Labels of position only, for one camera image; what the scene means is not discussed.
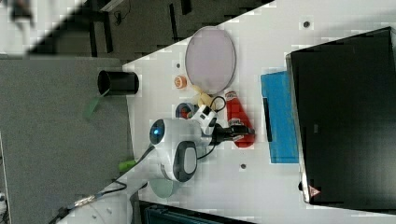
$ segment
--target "blue folder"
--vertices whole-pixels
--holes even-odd
[[[271,163],[298,163],[287,72],[262,75],[262,101]]]

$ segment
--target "black cup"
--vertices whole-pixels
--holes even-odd
[[[98,89],[102,95],[129,95],[139,90],[139,78],[136,73],[101,71],[98,76]]]

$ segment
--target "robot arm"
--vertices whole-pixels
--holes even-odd
[[[217,113],[206,105],[202,105],[191,119],[157,120],[149,132],[152,146],[136,166],[118,179],[127,188],[115,191],[119,187],[115,182],[98,194],[62,208],[59,218],[64,219],[59,223],[85,224],[90,223],[91,218],[101,218],[99,223],[130,223],[132,209],[129,197],[150,179],[186,182],[195,174],[197,155],[205,154],[206,147],[232,141],[240,134],[254,134],[254,130],[245,126],[224,129],[216,121]]]

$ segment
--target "red spray bottle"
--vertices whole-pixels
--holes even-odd
[[[253,129],[248,115],[245,113],[241,102],[235,91],[225,90],[225,100],[227,102],[227,120],[228,126],[245,125],[249,129]],[[237,147],[250,147],[254,143],[254,134],[239,135],[233,140]]]

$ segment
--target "screw hole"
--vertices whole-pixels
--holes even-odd
[[[308,28],[310,25],[311,25],[311,22],[309,22],[309,21],[305,21],[304,24],[303,24],[303,26],[305,28]]]

